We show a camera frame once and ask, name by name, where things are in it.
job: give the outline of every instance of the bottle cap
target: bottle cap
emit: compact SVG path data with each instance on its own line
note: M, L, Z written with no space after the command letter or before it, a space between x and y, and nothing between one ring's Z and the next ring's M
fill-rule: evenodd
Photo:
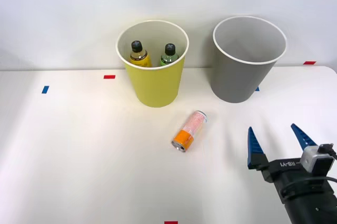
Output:
M139 53L143 50L142 43L140 41L134 41L131 43L132 51L135 53Z
M165 46L165 54L167 55L175 55L175 45L172 43L168 43Z

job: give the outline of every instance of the white table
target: white table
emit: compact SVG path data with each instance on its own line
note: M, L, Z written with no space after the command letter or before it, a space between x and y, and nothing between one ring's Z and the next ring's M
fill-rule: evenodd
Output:
M176 100L149 108L124 70L0 72L0 223L290 223L247 168L247 130L269 161L301 156L292 123L337 143L336 73L275 67L240 104L218 99L209 73L184 69ZM209 123L181 153L171 139L194 110Z

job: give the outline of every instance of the can lid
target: can lid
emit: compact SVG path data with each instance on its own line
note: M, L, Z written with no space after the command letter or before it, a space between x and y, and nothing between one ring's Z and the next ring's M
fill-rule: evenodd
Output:
M186 152L185 148L181 144L179 144L178 142L172 141L172 145L173 145L173 147L175 147L179 151L184 152L184 153Z

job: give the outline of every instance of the green bottle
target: green bottle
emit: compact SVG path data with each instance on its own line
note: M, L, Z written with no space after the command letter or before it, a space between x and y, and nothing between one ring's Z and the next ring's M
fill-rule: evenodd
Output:
M172 43L168 43L165 46L165 53L163 53L162 58L160 60L160 64L162 66L168 65L172 62L178 60L179 55L175 52L175 45Z

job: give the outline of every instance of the can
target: can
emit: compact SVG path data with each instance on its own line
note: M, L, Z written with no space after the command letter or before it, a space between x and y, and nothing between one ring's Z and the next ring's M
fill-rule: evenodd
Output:
M194 141L196 134L204 123L207 122L207 116L201 111L195 111L189 117L184 127L174 137L172 145L181 152L186 152Z

